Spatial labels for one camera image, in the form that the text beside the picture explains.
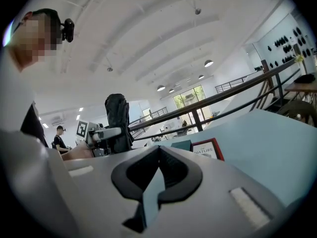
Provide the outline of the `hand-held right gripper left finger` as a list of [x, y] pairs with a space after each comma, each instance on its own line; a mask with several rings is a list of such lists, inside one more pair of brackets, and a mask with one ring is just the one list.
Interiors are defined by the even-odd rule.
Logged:
[[145, 238], [123, 223], [134, 217], [139, 202], [123, 197], [113, 185], [111, 174], [122, 162], [139, 157], [155, 147], [143, 147], [124, 153], [65, 161], [75, 184], [101, 212], [101, 227], [107, 238]]

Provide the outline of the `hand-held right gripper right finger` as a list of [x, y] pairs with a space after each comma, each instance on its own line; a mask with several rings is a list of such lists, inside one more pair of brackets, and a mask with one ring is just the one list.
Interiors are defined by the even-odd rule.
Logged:
[[265, 186], [220, 160], [193, 152], [173, 149], [195, 162], [202, 170], [200, 187], [185, 201], [163, 204], [148, 228], [150, 238], [246, 238], [256, 228], [230, 191], [243, 188], [260, 207], [274, 218], [283, 203]]

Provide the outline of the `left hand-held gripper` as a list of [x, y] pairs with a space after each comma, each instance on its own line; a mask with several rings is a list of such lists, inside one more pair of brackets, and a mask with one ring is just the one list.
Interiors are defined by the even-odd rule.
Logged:
[[75, 134], [76, 144], [84, 142], [94, 157], [102, 157], [106, 155], [107, 139], [120, 135], [121, 128], [108, 128], [102, 123], [79, 120]]

